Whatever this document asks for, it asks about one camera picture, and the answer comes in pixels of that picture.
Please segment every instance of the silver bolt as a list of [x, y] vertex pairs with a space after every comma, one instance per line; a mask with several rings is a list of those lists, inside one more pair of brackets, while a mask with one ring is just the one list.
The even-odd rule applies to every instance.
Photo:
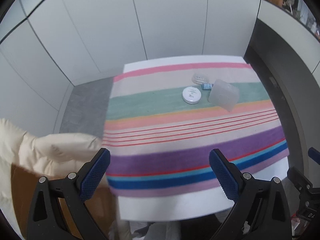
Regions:
[[74, 179], [76, 176], [77, 176], [77, 174], [75, 172], [71, 172], [68, 174], [69, 179]]
[[45, 182], [45, 177], [41, 177], [41, 178], [39, 179], [39, 182], [40, 182], [40, 183], [44, 183], [44, 182]]
[[245, 172], [245, 173], [243, 174], [243, 177], [244, 177], [245, 179], [251, 179], [251, 174]]
[[273, 181], [274, 181], [275, 183], [280, 183], [280, 182], [281, 182], [281, 180], [280, 180], [278, 177], [274, 177], [274, 178], [273, 178]]

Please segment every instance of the white round container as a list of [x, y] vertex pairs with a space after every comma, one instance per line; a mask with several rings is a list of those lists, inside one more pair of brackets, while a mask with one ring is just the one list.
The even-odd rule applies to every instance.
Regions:
[[201, 92], [195, 87], [186, 87], [182, 92], [182, 98], [188, 104], [196, 104], [201, 98]]

